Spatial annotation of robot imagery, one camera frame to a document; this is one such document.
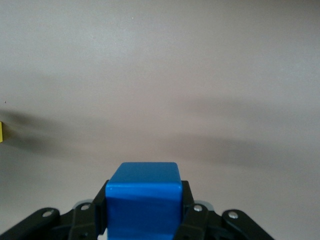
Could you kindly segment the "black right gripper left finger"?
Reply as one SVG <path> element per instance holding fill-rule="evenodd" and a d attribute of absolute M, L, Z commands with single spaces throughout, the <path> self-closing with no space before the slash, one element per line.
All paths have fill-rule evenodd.
<path fill-rule="evenodd" d="M 41 208 L 0 235 L 2 240 L 97 240 L 107 228 L 106 183 L 93 200 L 61 214 Z"/>

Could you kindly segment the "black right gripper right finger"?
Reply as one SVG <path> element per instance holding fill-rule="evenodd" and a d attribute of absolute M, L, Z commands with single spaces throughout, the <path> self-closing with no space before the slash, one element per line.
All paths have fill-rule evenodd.
<path fill-rule="evenodd" d="M 218 215 L 194 201 L 190 184 L 182 181 L 182 222 L 174 240 L 272 240 L 245 212 L 229 209 Z"/>

